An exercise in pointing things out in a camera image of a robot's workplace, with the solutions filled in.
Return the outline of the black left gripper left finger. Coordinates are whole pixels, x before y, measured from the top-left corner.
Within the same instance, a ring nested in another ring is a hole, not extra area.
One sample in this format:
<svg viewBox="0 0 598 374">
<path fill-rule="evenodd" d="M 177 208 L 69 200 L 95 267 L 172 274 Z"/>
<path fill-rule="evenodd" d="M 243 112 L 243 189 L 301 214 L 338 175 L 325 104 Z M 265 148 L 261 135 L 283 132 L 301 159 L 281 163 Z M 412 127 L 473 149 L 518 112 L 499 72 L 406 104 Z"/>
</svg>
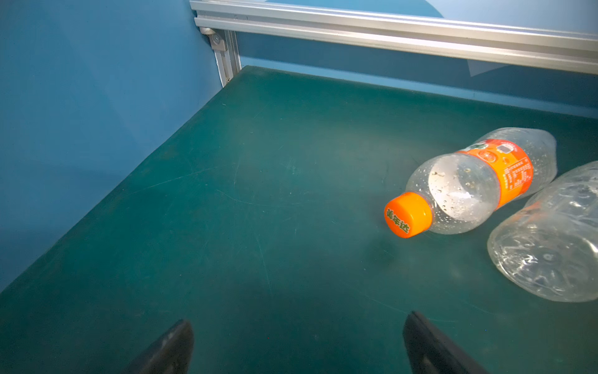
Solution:
<svg viewBox="0 0 598 374">
<path fill-rule="evenodd" d="M 194 349 L 194 333 L 188 320 L 180 319 L 132 360 L 123 373 L 181 373 L 189 370 Z"/>
</svg>

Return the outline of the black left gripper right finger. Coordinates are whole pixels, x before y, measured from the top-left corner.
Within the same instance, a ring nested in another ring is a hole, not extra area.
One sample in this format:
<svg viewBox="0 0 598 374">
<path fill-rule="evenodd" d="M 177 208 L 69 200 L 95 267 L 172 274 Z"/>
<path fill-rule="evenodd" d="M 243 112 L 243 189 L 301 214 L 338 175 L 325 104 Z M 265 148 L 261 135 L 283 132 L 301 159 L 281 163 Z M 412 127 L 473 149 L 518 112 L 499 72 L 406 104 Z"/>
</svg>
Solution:
<svg viewBox="0 0 598 374">
<path fill-rule="evenodd" d="M 403 326 L 412 373 L 488 374 L 423 314 L 413 311 Z"/>
</svg>

